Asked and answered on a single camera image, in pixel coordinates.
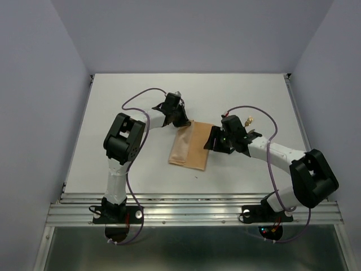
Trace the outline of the peach cloth napkin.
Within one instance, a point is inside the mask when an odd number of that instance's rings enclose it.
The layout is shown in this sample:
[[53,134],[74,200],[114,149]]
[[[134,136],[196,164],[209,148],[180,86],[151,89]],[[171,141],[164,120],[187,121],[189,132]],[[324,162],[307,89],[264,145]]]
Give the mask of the peach cloth napkin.
[[190,126],[179,128],[169,155],[169,164],[204,171],[209,154],[204,145],[212,126],[192,120]]

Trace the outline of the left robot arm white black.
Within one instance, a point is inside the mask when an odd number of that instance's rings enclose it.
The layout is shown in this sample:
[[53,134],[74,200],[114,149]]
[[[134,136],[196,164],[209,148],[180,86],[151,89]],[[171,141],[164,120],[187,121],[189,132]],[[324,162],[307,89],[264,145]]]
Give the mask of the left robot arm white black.
[[119,113],[103,143],[108,159],[108,181],[101,209],[95,213],[112,222],[120,222],[125,218],[129,169],[144,146],[149,131],[169,124],[176,128],[191,125],[180,92],[164,93],[165,100],[148,110],[126,106],[138,96],[140,94],[126,101],[122,105],[122,110],[136,111],[139,115]]

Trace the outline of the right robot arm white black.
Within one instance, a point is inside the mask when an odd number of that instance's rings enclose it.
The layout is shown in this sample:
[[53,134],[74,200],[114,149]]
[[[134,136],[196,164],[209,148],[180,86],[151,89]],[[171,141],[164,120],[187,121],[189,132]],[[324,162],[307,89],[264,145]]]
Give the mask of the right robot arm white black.
[[274,191],[261,201],[259,213],[263,219],[273,220],[281,211],[293,207],[314,208],[339,188],[319,150],[305,152],[272,143],[258,132],[247,132],[235,115],[224,117],[221,124],[211,128],[204,149],[225,154],[236,151],[290,175],[289,187]]

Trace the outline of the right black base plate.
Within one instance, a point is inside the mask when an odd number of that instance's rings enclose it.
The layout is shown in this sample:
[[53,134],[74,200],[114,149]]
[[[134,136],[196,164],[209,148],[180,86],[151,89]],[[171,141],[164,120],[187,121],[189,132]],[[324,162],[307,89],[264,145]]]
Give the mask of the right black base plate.
[[293,222],[293,216],[287,216],[284,211],[275,212],[271,207],[262,205],[242,206],[238,219],[244,224]]

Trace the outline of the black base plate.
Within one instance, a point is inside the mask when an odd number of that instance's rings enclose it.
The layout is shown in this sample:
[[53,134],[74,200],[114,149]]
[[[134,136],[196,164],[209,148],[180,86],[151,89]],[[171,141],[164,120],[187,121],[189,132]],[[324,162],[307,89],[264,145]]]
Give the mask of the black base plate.
[[109,211],[102,206],[90,206],[93,214],[93,224],[141,224],[143,214],[138,206],[120,207],[116,211]]
[[287,216],[284,211],[275,212],[271,207],[262,205],[242,206],[238,219],[244,224],[293,222],[293,216]]

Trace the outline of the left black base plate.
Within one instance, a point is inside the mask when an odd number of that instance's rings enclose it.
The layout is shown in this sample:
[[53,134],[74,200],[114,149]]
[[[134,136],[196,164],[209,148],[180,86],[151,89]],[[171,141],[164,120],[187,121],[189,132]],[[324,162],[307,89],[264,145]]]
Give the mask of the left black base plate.
[[143,214],[138,206],[120,207],[116,211],[109,211],[102,206],[90,206],[93,214],[93,224],[141,224]]

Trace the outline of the aluminium rail frame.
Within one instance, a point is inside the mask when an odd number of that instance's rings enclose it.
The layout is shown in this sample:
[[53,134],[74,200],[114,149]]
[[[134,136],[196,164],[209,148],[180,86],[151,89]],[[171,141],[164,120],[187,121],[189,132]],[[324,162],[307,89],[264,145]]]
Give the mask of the aluminium rail frame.
[[357,270],[338,204],[300,206],[280,243],[240,218],[272,191],[263,158],[211,152],[205,171],[168,164],[176,129],[154,129],[130,171],[130,222],[89,211],[105,192],[103,140],[121,105],[148,110],[159,89],[180,92],[190,119],[220,125],[232,108],[297,154],[310,149],[284,74],[97,73],[60,199],[46,219],[35,270]]

